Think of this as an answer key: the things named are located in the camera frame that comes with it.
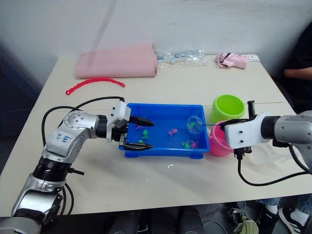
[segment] blue plastic tray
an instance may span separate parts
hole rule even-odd
[[[129,124],[127,142],[136,143],[143,140],[155,147],[144,151],[125,151],[126,157],[138,156],[188,156],[191,158],[203,158],[204,152],[210,151],[207,128],[194,135],[187,130],[187,120],[195,115],[206,123],[204,109],[201,105],[165,105],[165,104],[140,104],[129,103],[131,115],[144,117],[151,120],[153,127],[136,129],[135,124]],[[178,132],[170,136],[168,132],[178,129]],[[142,139],[143,131],[148,130],[148,139]],[[186,149],[183,142],[198,142],[198,148]]]

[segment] shoe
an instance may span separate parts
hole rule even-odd
[[[278,215],[271,213],[263,207],[257,221],[259,234],[272,234],[277,221]]]
[[[278,215],[285,223],[291,234],[302,234],[304,227],[297,221],[291,218],[291,213],[294,211],[294,208],[281,208],[278,210]]]

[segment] plastic bag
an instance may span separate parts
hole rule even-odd
[[[191,50],[179,52],[165,52],[162,55],[157,55],[157,66],[183,66],[189,65],[204,65],[207,59],[204,50]]]

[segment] pink bowl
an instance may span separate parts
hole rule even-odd
[[[220,129],[220,126],[214,126],[211,129],[209,136],[210,152],[217,157],[224,157],[234,152],[226,143],[225,132]]]

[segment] white table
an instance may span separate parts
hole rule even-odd
[[[76,106],[101,96],[123,96],[126,102],[201,104],[209,120],[211,104],[220,94],[234,94],[245,102],[254,99],[257,113],[293,115],[260,62],[250,62],[245,70],[218,69],[209,56],[208,66],[165,68],[155,78],[120,78],[126,88],[107,82],[87,85],[70,96],[74,86],[75,58],[59,58],[36,102],[0,177],[0,216],[10,215],[29,173],[42,151],[40,123],[43,114],[58,105]],[[107,115],[116,101],[99,101],[84,109]],[[66,110],[50,114],[46,134],[50,134]],[[84,144],[74,165],[85,176],[69,174],[67,182],[75,194],[73,214],[147,209],[190,204],[251,200],[312,192],[312,176],[302,175],[275,185],[252,187],[237,174],[233,155],[204,159],[185,157],[125,158],[117,142],[90,139]],[[292,161],[255,166],[247,158],[242,173],[249,181],[267,182],[301,171]]]

